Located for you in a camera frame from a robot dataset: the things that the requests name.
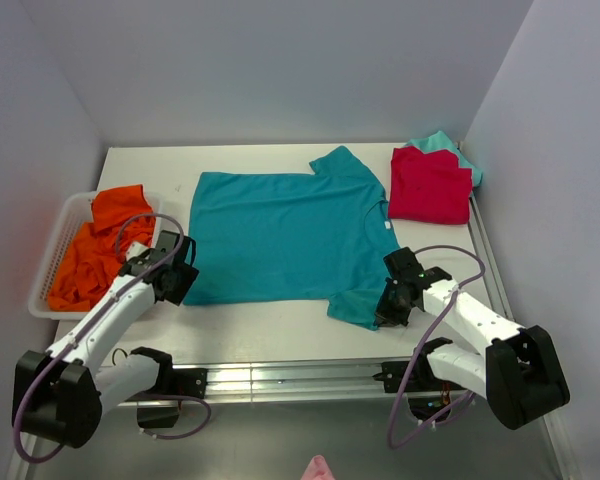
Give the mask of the teal t-shirt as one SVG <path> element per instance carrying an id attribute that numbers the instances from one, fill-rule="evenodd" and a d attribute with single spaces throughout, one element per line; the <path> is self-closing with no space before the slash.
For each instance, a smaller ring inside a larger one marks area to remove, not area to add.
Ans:
<path id="1" fill-rule="evenodd" d="M 399 247 L 385 189 L 344 146 L 311 173 L 205 172 L 190 209 L 199 276 L 188 306 L 325 300 L 329 317 L 375 330 Z"/>

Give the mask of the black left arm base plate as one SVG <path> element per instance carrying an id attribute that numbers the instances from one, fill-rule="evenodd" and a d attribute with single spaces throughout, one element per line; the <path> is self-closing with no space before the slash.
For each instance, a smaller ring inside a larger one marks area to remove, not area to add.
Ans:
<path id="1" fill-rule="evenodd" d="M 169 396 L 205 398 L 207 377 L 206 368 L 177 368 L 160 373 L 156 384 L 148 391 L 136 393 L 131 401 L 150 398 L 163 399 Z"/>

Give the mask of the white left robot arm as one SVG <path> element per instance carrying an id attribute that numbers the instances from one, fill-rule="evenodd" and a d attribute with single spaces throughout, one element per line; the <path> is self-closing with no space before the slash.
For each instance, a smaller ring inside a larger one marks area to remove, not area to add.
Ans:
<path id="1" fill-rule="evenodd" d="M 196 243 L 163 230 L 152 248 L 129 257 L 96 306 L 44 352 L 27 351 L 14 376 L 14 434 L 80 448 L 102 417 L 147 394 L 163 399 L 175 386 L 170 354 L 137 347 L 121 363 L 103 363 L 129 327 L 155 304 L 180 305 L 198 276 Z"/>

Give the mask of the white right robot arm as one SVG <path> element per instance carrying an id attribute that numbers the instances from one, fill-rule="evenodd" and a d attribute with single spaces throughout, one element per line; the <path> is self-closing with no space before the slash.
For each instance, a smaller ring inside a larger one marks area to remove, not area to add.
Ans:
<path id="1" fill-rule="evenodd" d="M 388 278 L 376 307 L 379 327 L 406 325 L 413 310 L 446 324 L 468 344 L 426 330 L 406 363 L 386 362 L 377 380 L 388 393 L 457 386 L 484 398 L 499 422 L 516 430 L 571 400 L 553 340 L 540 326 L 523 327 L 465 291 L 440 267 L 426 269 L 415 251 L 385 256 Z"/>

